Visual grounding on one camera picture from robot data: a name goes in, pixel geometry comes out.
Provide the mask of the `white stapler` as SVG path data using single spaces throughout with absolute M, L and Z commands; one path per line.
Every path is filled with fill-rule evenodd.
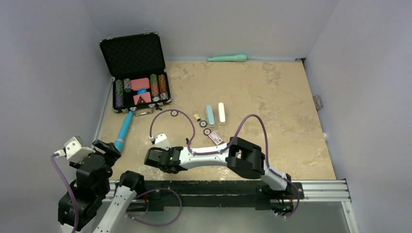
M 218 103 L 218 118 L 220 125 L 224 125 L 226 123 L 225 107 L 223 102 Z

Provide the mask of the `small cork piece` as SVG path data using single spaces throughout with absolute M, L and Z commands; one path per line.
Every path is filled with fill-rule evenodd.
M 200 117 L 199 114 L 194 114 L 193 116 L 194 116 L 194 118 L 195 118 L 195 120 L 196 120 L 197 122 L 200 122 L 200 121 L 201 121 L 201 117 Z

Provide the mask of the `pink card deck lower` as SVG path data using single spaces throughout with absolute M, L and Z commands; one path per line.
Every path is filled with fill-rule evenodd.
M 133 96 L 134 104 L 150 103 L 152 102 L 152 96 L 150 92 L 145 92 Z

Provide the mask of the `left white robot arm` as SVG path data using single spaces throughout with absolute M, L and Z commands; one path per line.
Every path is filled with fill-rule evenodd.
M 93 223 L 97 211 L 110 191 L 109 178 L 112 166 L 121 157 L 114 143 L 95 140 L 88 147 L 80 137 L 69 139 L 62 150 L 51 157 L 51 162 L 63 180 L 67 193 L 58 203 L 58 222 L 64 233 L 111 233 L 126 215 L 126 209 L 134 199 L 146 191 L 144 177 L 127 171 L 120 177 L 113 199 L 96 228 Z M 64 156 L 76 169 L 76 178 L 68 182 L 55 162 Z

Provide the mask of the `orange chip column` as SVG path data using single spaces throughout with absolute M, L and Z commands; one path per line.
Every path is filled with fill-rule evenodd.
M 152 91 L 152 101 L 168 100 L 169 94 L 167 90 L 166 77 L 164 74 L 150 75 L 150 86 Z

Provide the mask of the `upper poker chip in row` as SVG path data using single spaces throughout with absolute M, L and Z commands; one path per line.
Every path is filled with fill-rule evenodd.
M 200 125 L 200 127 L 205 128 L 205 127 L 208 126 L 208 123 L 207 123 L 207 121 L 205 121 L 205 120 L 201 120 L 201 121 L 199 122 L 199 125 Z

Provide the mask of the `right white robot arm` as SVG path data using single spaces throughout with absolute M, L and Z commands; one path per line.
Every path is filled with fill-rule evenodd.
M 270 168 L 262 148 L 239 137 L 233 144 L 212 147 L 153 147 L 148 150 L 144 164 L 169 174 L 201 166 L 225 166 L 242 178 L 265 182 L 280 198 L 292 191 L 287 174 Z

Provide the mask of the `poker chip near case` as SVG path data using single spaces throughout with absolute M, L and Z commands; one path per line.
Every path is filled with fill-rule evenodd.
M 172 117 L 176 117 L 176 116 L 178 116 L 178 115 L 179 115 L 179 112 L 178 112 L 177 110 L 171 111 L 171 116 L 172 116 Z

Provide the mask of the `pink card deck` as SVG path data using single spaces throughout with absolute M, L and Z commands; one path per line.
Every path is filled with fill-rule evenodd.
M 147 77 L 131 80 L 131 89 L 134 91 L 150 89 L 150 87 L 150 80 Z
M 152 102 L 152 96 L 150 92 L 145 92 L 133 96 L 134 104 L 150 103 Z

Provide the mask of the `light blue stapler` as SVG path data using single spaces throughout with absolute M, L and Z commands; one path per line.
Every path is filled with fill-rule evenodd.
M 206 117 L 210 127 L 215 126 L 214 114 L 211 105 L 206 106 Z

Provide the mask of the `red white card box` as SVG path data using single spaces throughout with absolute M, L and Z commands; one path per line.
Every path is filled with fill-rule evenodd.
M 224 142 L 223 139 L 215 131 L 211 132 L 208 135 L 208 137 L 216 146 L 218 146 L 218 145 L 220 145 Z

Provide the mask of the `black poker chip case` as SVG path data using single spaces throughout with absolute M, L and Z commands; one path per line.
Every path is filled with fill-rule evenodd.
M 102 39 L 99 47 L 113 79 L 112 109 L 115 113 L 150 107 L 160 109 L 161 106 L 171 103 L 169 79 L 160 36 L 157 32 Z M 150 78 L 151 74 L 165 75 L 169 99 L 135 105 L 133 96 L 137 95 L 137 91 L 132 90 L 131 87 L 130 91 L 127 91 L 125 80 Z M 116 108 L 115 104 L 116 80 L 123 80 L 123 106 L 121 108 Z

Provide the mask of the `green chip column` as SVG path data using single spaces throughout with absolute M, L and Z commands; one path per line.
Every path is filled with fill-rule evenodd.
M 123 106 L 123 80 L 115 81 L 115 104 L 116 108 Z

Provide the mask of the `blue dealer chip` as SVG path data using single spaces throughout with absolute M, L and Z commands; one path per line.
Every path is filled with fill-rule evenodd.
M 147 93 L 147 90 L 146 90 L 146 89 L 140 89 L 140 90 L 137 91 L 137 94 L 138 94 L 138 95 L 144 94 L 144 93 Z

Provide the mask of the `mint green marker pen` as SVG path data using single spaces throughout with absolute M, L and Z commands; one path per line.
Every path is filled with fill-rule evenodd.
M 229 56 L 214 56 L 207 58 L 208 62 L 245 62 L 247 60 L 247 55 L 237 54 Z

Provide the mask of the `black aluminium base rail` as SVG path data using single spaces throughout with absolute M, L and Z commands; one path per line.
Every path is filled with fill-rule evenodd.
M 133 200 L 129 212 L 166 207 L 220 207 L 271 210 L 285 215 L 309 202 L 351 201 L 345 180 L 294 181 L 291 191 L 271 191 L 262 181 L 146 181 L 154 192 Z

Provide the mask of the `poker chip in row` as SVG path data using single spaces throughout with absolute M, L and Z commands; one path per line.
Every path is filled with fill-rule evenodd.
M 204 129 L 203 134 L 208 136 L 209 134 L 211 134 L 211 129 L 208 129 L 208 128 Z
M 205 121 L 205 120 L 201 120 L 201 121 L 199 122 L 199 125 L 200 125 L 200 127 L 205 128 L 205 127 L 208 126 L 208 123 L 207 123 L 207 121 Z

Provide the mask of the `lower poker chip in row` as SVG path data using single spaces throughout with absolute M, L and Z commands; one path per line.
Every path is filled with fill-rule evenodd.
M 208 128 L 204 129 L 203 134 L 208 136 L 209 134 L 211 134 L 211 129 L 208 129 Z

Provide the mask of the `pink card deck upper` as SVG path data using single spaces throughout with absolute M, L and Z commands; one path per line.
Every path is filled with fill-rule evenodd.
M 131 80 L 131 89 L 134 91 L 150 89 L 150 87 L 150 80 L 147 77 Z

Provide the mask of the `blue tube by wall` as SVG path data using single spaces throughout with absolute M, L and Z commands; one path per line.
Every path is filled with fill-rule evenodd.
M 125 117 L 125 119 L 123 121 L 123 124 L 120 128 L 119 134 L 118 134 L 116 140 L 114 141 L 115 148 L 119 152 L 122 152 L 122 150 L 123 150 L 124 142 L 126 140 L 126 136 L 127 136 L 128 131 L 129 131 L 129 128 L 130 128 L 130 125 L 131 125 L 131 122 L 132 122 L 132 118 L 133 118 L 133 112 L 130 111 L 128 113 L 128 115 Z

